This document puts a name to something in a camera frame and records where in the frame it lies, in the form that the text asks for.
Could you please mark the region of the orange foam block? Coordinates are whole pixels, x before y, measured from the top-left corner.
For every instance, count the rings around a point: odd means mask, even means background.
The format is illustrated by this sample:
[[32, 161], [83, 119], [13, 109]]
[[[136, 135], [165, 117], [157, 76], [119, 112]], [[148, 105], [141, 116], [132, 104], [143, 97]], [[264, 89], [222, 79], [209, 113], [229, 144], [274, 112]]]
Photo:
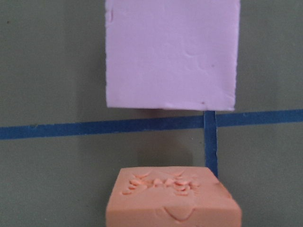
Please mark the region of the orange foam block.
[[108, 227], [239, 227], [242, 211], [207, 167], [122, 168], [106, 209]]

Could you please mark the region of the pink foam block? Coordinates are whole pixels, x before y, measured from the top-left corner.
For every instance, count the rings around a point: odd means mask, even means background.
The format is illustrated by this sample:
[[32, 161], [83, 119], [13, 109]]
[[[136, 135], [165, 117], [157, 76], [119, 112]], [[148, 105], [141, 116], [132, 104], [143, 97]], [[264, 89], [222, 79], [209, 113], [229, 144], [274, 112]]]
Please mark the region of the pink foam block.
[[108, 107], [232, 111], [238, 0], [107, 0]]

